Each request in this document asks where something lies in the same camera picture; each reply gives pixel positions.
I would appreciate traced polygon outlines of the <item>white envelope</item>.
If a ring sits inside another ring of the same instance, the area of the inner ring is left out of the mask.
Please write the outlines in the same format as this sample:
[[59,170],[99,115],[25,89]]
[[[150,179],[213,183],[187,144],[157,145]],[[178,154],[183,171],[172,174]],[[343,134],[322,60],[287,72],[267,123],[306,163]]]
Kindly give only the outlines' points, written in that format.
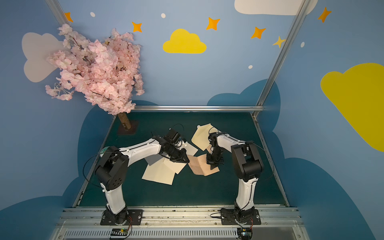
[[175,174],[179,174],[181,170],[186,166],[186,164],[189,162],[188,156],[194,156],[198,152],[198,149],[192,146],[188,142],[182,143],[180,150],[185,150],[186,154],[181,153],[179,157],[167,159],[165,158],[163,163],[166,167],[168,167],[170,170],[172,170]]

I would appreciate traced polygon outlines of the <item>pink lined letter paper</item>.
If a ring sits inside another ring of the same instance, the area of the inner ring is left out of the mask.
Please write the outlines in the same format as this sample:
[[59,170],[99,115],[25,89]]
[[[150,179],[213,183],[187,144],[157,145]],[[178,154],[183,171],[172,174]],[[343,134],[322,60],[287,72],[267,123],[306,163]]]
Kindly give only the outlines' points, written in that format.
[[211,165],[207,164],[207,154],[194,157],[188,155],[189,158],[189,167],[195,175],[209,176],[215,173],[218,173],[220,170],[218,167],[215,167],[211,170]]

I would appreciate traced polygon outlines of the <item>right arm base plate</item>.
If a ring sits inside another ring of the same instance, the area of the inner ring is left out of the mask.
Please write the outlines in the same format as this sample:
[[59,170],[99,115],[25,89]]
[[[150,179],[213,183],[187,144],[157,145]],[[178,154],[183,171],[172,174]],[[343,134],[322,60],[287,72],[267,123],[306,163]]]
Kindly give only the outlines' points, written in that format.
[[249,210],[220,209],[222,225],[261,225],[259,211],[252,207]]

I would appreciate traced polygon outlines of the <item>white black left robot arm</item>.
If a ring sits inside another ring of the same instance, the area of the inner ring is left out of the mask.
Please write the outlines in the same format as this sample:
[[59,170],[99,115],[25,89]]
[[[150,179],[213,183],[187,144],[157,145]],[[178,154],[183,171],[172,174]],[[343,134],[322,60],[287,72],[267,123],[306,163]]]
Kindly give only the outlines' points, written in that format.
[[142,213],[132,218],[123,196],[122,184],[125,182],[128,167],[146,157],[164,155],[174,163],[188,163],[187,141],[180,137],[153,137],[143,143],[117,148],[105,147],[99,153],[101,159],[95,167],[102,191],[106,196],[106,210],[103,212],[102,226],[140,225]]

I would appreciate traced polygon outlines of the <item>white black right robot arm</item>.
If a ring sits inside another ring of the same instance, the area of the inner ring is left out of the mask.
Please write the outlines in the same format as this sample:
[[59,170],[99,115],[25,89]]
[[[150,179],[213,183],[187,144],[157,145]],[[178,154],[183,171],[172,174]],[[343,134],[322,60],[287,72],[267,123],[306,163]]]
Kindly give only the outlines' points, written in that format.
[[208,140],[211,144],[211,152],[207,154],[207,164],[211,169],[223,164],[223,150],[227,150],[232,154],[234,170],[239,179],[234,209],[221,210],[223,223],[245,225],[253,220],[255,188],[264,170],[258,147],[252,141],[241,141],[222,132],[209,134]]

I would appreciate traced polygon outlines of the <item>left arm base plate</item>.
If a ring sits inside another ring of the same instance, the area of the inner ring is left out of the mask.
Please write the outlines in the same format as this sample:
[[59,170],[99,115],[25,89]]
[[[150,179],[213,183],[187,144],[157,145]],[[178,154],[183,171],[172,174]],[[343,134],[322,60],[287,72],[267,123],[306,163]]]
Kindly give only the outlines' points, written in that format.
[[106,209],[102,214],[101,226],[139,226],[143,218],[143,210],[128,210],[124,208],[120,213],[113,214]]

